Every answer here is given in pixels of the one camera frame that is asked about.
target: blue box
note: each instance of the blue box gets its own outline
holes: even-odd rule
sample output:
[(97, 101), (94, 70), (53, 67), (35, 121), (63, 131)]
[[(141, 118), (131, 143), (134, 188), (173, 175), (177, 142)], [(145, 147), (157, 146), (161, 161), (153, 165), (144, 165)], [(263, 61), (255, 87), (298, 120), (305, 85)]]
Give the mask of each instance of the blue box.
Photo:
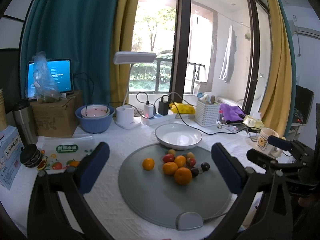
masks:
[(4, 137), (0, 140), (0, 184), (10, 190), (21, 165), (23, 143), (15, 127), (8, 126), (2, 133)]

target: white tablecloth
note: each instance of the white tablecloth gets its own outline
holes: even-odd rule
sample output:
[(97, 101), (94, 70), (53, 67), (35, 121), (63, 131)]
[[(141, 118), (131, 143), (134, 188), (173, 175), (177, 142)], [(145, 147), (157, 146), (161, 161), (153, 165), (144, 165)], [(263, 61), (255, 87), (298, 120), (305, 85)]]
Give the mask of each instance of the white tablecloth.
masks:
[[(189, 124), (201, 128), (193, 120), (186, 120)], [(222, 218), (216, 219), (200, 229), (180, 232), (175, 229), (163, 228), (145, 221), (136, 215), (125, 204), (118, 188), (118, 172), (124, 159), (133, 151), (156, 143), (157, 139), (154, 130), (161, 124), (149, 127), (142, 124), (132, 130), (124, 130), (118, 127), (114, 122), (109, 129), (101, 134), (94, 135), (96, 144), (104, 141), (110, 146), (110, 158), (101, 171), (96, 183), (90, 193), (85, 194), (84, 198), (97, 216), (102, 225), (116, 240), (160, 240), (170, 238), (172, 240), (185, 239), (196, 240), (208, 236)], [(226, 129), (201, 128), (207, 132), (225, 131)], [(92, 135), (85, 133), (79, 127), (75, 136)], [(46, 138), (40, 137), (37, 146), (41, 148)], [(203, 140), (199, 146), (210, 150), (211, 146), (221, 142), (228, 152), (238, 158), (243, 166), (251, 166), (257, 172), (265, 172), (259, 166), (251, 163), (246, 158), (246, 152), (254, 143), (250, 140), (246, 132), (240, 132), (234, 135), (216, 134), (213, 136), (203, 134)], [(26, 234), (28, 205), (31, 196), (33, 184), (37, 175), (35, 169), (26, 168), (21, 165), (11, 187), (11, 190), (0, 187), (0, 201), (12, 220)], [(68, 206), (64, 194), (59, 195), (66, 215), (72, 227), (81, 231), (76, 220)]]

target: white storage basket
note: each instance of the white storage basket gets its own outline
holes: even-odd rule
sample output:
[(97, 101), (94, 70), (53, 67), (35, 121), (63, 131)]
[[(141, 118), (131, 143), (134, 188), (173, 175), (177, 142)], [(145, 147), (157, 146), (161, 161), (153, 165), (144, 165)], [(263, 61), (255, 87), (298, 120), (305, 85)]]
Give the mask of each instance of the white storage basket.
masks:
[(206, 105), (199, 100), (197, 101), (196, 122), (203, 126), (215, 125), (219, 116), (220, 104)]

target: blue screen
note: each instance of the blue screen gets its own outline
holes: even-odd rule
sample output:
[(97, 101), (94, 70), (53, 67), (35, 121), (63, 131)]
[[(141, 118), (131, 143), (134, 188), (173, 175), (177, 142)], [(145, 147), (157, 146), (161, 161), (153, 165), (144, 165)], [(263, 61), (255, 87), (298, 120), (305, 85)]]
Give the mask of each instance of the blue screen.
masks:
[[(27, 97), (31, 98), (35, 93), (35, 86), (33, 84), (33, 65), (34, 63), (29, 64), (28, 71), (28, 83), (27, 83)], [(56, 60), (48, 61), (48, 68), (50, 69), (51, 75), (59, 91), (66, 92), (71, 91), (71, 77), (70, 77), (70, 60)]]

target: yellow curtain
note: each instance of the yellow curtain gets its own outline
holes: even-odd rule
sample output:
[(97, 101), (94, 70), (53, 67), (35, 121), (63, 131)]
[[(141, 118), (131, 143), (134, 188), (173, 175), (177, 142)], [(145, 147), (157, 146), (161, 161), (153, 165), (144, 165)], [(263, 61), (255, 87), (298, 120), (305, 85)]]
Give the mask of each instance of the yellow curtain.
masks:
[(130, 69), (130, 65), (113, 64), (113, 57), (118, 51), (131, 51), (137, 5), (138, 0), (118, 0), (110, 53), (110, 90), (113, 102), (123, 101)]
[(291, 57), (278, 0), (267, 0), (270, 11), (272, 57), (267, 89), (260, 112), (265, 127), (283, 136), (291, 102)]

